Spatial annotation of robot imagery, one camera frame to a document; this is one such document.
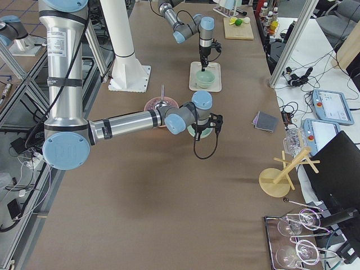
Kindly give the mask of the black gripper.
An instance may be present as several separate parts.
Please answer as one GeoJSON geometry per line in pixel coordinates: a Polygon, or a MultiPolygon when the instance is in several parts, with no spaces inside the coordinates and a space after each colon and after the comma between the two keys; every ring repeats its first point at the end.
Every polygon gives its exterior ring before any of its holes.
{"type": "Polygon", "coordinates": [[[223,124],[223,116],[210,113],[210,115],[203,120],[197,119],[193,123],[193,129],[195,131],[194,139],[199,141],[201,139],[201,134],[206,129],[215,129],[216,134],[220,134],[223,124]]]}
{"type": "Polygon", "coordinates": [[[205,71],[208,67],[208,56],[211,50],[215,48],[218,53],[222,52],[222,45],[217,40],[200,40],[199,41],[199,55],[201,62],[201,71],[205,71]]]}

